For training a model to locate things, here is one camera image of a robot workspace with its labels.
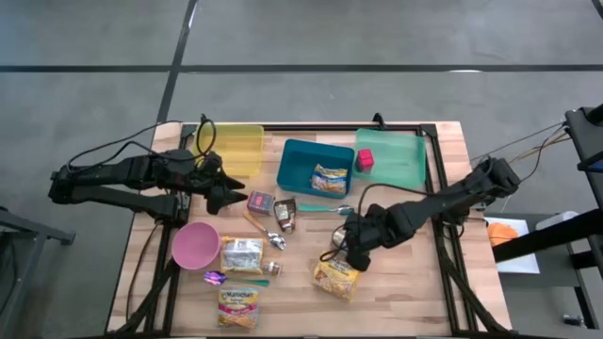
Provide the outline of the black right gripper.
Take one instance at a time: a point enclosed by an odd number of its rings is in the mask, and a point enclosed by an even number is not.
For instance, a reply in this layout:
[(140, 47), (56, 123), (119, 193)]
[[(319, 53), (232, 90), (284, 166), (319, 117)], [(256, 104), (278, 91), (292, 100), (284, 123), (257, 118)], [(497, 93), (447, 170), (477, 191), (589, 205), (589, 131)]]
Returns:
[(370, 251), (382, 245), (380, 230), (373, 218), (351, 213), (346, 218), (344, 231), (347, 263), (358, 271), (366, 272), (371, 263)]

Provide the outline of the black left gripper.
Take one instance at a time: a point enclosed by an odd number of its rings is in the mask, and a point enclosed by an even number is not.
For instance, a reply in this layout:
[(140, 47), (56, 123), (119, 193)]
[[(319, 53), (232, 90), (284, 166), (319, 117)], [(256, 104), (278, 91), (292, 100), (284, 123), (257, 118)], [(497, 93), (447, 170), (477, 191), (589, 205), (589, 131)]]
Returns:
[(216, 153), (209, 153), (200, 165), (190, 173), (191, 192), (209, 192), (205, 195), (206, 212), (216, 215), (227, 205), (248, 200), (246, 194), (234, 190), (245, 185), (222, 171), (222, 160)]

